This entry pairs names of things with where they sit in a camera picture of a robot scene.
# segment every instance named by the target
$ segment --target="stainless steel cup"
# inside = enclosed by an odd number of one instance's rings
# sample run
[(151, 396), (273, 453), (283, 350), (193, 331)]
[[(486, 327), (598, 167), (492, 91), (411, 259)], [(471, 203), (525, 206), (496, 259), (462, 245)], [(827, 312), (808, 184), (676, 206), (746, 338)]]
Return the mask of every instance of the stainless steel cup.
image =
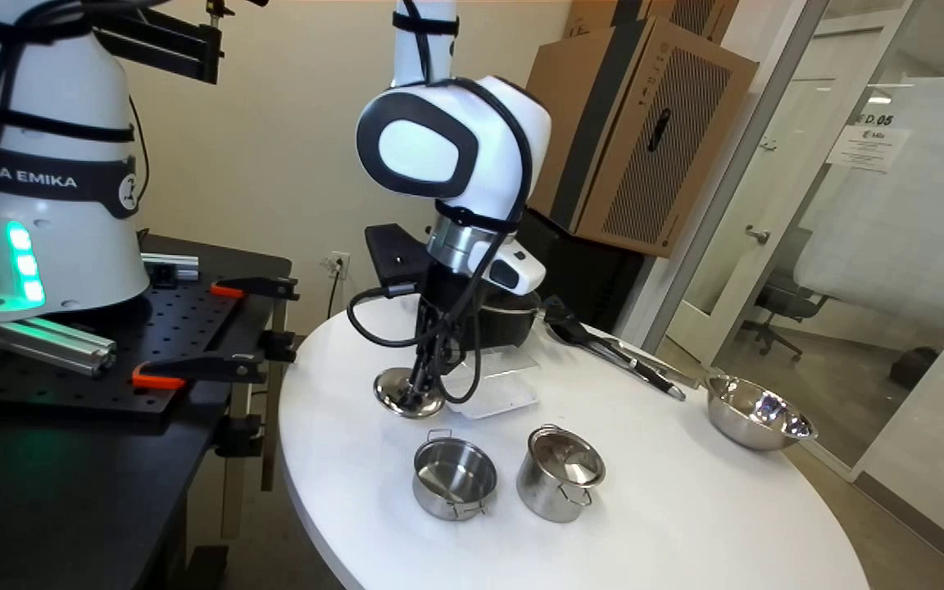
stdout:
[(496, 499), (496, 464), (466, 440), (429, 440), (413, 455), (413, 497), (442, 523), (469, 523)]
[(527, 435), (527, 455), (517, 470), (517, 499), (545, 523), (576, 523), (592, 504), (592, 487), (604, 483), (604, 455), (562, 428), (542, 428)]

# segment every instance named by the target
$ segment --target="cable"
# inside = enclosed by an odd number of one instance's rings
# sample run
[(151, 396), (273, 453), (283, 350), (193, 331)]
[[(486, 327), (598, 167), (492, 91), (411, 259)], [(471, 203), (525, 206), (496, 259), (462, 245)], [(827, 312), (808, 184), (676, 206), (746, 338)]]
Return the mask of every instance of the cable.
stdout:
[[(402, 0), (408, 7), (408, 16), (421, 25), (421, 10), (413, 0)], [(429, 52), (429, 38), (423, 30), (413, 34), (413, 42), (417, 42), (417, 62), (421, 62), (421, 73), (423, 73), (423, 84), (432, 84), (432, 52)]]
[(471, 399), (471, 394), (478, 391), (478, 376), (481, 376), (481, 350), (478, 350), (478, 312), (471, 316), (471, 383), (462, 396), (454, 396), (439, 376), (439, 394), (450, 399), (450, 405), (466, 405)]
[(365, 321), (355, 318), (355, 308), (357, 308), (360, 301), (369, 301), (369, 299), (386, 299), (386, 291), (384, 291), (384, 290), (368, 290), (368, 291), (357, 291), (357, 297), (346, 301), (346, 326), (351, 326), (360, 338), (375, 340), (377, 349), (417, 349), (417, 346), (429, 340), (429, 335), (417, 335), (417, 338), (408, 338), (408, 340), (386, 340), (386, 338), (368, 331)]
[(138, 206), (145, 203), (148, 184), (151, 184), (151, 154), (148, 154), (148, 137), (145, 137), (145, 126), (142, 126), (142, 112), (138, 102), (129, 95), (130, 102), (130, 114), (133, 114), (133, 129), (138, 129), (138, 143), (142, 143), (142, 190), (138, 190)]
[(471, 304), (471, 299), (478, 297), (481, 276), (486, 276), (486, 268), (496, 262), (496, 257), (497, 257), (497, 249), (502, 249), (505, 240), (509, 240), (505, 232), (496, 232), (496, 242), (481, 253), (476, 273), (469, 276), (469, 285), (466, 285), (462, 299), (442, 316), (442, 321), (462, 318), (462, 312), (466, 312), (466, 308)]
[(344, 276), (344, 265), (333, 265), (333, 281), (330, 281), (330, 299), (328, 299), (328, 318), (333, 316), (341, 276)]
[(121, 10), (145, 10), (145, 7), (157, 7), (157, 4), (166, 4), (166, 0), (83, 0), (83, 4), (55, 4), (61, 10), (55, 15), (46, 15), (46, 25), (49, 20), (61, 20), (61, 16), (83, 16), (83, 15), (121, 15)]

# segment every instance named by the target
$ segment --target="ceiling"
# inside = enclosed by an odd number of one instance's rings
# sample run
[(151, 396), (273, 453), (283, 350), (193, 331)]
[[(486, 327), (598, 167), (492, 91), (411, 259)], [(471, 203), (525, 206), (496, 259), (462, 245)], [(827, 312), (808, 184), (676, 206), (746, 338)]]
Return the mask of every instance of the ceiling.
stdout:
[[(901, 4), (906, 0), (830, 0), (827, 16), (872, 15)], [(944, 0), (914, 0), (882, 70), (882, 80), (944, 75)]]

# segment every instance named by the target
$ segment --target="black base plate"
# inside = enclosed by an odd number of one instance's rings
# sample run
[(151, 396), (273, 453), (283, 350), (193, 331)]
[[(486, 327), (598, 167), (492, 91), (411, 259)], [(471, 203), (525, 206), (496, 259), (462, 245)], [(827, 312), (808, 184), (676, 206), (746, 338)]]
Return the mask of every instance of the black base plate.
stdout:
[(236, 301), (214, 299), (207, 281), (199, 281), (151, 290), (133, 301), (97, 312), (55, 316), (54, 321), (112, 338), (119, 362), (101, 376), (83, 376), (0, 350), (0, 408), (157, 421), (174, 396), (133, 394), (129, 383), (130, 367), (211, 350), (234, 308)]

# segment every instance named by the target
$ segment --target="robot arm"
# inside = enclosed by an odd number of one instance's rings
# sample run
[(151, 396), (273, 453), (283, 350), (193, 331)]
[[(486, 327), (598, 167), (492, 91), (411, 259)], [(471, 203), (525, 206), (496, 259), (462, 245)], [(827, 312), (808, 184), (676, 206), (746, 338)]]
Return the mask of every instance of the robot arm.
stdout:
[(112, 52), (203, 84), (221, 61), (214, 25), (188, 28), (153, 4), (0, 0), (0, 326), (148, 290), (130, 107)]
[(417, 365), (377, 383), (408, 417), (439, 410), (442, 375), (462, 362), (460, 331), (471, 321), (478, 281), (527, 297), (545, 265), (514, 242), (521, 206), (538, 181), (552, 117), (505, 80), (450, 80), (455, 0), (398, 0), (393, 86), (357, 126), (368, 174), (398, 195), (436, 199)]

